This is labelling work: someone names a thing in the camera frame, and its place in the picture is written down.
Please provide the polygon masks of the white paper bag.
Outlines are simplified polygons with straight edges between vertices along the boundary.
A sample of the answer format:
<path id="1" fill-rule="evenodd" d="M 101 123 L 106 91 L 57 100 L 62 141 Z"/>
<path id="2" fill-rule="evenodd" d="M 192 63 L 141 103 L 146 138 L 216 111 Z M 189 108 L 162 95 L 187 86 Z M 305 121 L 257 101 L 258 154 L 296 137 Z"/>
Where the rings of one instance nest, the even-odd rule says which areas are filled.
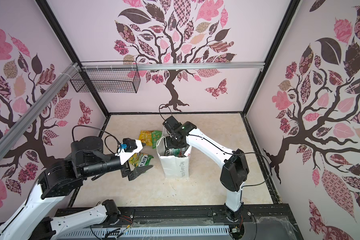
<path id="1" fill-rule="evenodd" d="M 189 146 L 186 156 L 183 158 L 165 156 L 166 139 L 161 137 L 157 142 L 156 150 L 167 179 L 186 179 L 189 177 L 192 147 Z"/>

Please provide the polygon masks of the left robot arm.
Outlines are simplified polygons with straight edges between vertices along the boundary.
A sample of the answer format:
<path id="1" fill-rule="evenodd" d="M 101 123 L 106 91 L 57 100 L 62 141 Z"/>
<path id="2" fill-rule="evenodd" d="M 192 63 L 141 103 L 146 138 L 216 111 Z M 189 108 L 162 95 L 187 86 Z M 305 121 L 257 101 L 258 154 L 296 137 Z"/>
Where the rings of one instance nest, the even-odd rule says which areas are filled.
<path id="1" fill-rule="evenodd" d="M 103 140 L 85 137 L 71 143 L 72 152 L 62 161 L 46 168 L 36 179 L 29 196 L 18 210 L 0 223 L 0 240 L 56 240 L 75 230 L 93 225 L 114 225 L 120 211 L 113 200 L 63 217 L 49 218 L 50 211 L 88 178 L 121 171 L 130 181 L 151 166 L 131 170 L 128 160 L 144 147 L 140 140 L 123 139 L 115 154 L 103 153 Z"/>

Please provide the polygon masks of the green yellow snack bag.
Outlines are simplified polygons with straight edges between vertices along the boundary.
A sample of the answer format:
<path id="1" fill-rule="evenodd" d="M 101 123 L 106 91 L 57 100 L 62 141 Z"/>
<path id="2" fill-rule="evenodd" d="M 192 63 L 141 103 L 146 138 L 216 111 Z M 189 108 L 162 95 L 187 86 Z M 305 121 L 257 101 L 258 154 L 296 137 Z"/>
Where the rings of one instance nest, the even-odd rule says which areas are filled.
<path id="1" fill-rule="evenodd" d="M 135 153 L 132 157 L 129 158 L 129 163 L 136 167 L 144 167 L 150 164 L 150 161 L 154 157 L 152 155 L 144 154 L 144 153 Z"/>

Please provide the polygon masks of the colourful snack bag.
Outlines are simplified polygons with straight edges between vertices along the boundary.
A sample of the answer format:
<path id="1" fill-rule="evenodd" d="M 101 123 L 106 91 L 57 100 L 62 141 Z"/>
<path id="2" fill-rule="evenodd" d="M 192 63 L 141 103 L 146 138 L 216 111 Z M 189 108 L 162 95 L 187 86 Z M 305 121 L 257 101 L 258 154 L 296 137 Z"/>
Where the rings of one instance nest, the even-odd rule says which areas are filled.
<path id="1" fill-rule="evenodd" d="M 168 148 L 165 150 L 165 156 L 174 156 L 177 158 L 183 158 L 186 156 L 186 151 L 188 150 L 189 146 L 182 147 L 182 148 Z"/>

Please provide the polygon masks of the yellow chip bag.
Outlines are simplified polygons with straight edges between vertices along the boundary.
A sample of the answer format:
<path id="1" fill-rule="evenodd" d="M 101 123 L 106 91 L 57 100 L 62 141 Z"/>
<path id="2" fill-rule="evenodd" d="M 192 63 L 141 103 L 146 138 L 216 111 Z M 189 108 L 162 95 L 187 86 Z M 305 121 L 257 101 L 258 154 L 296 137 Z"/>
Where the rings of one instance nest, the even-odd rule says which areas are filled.
<path id="1" fill-rule="evenodd" d="M 141 130 L 139 140 L 142 142 L 142 144 L 146 144 L 146 146 L 150 147 L 153 146 L 152 133 L 153 131 Z"/>

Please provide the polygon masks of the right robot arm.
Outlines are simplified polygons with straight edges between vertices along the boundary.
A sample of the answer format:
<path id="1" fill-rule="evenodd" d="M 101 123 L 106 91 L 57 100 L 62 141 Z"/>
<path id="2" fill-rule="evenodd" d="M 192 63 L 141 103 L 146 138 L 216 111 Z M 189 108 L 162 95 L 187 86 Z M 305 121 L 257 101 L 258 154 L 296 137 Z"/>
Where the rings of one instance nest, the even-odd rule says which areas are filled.
<path id="1" fill-rule="evenodd" d="M 243 187 L 249 174 L 245 153 L 226 148 L 205 135 L 191 122 L 184 124 L 170 116 L 163 122 L 169 134 L 166 137 L 167 149 L 193 147 L 212 159 L 221 169 L 220 182 L 227 189 L 224 209 L 227 218 L 236 222 L 243 210 Z"/>

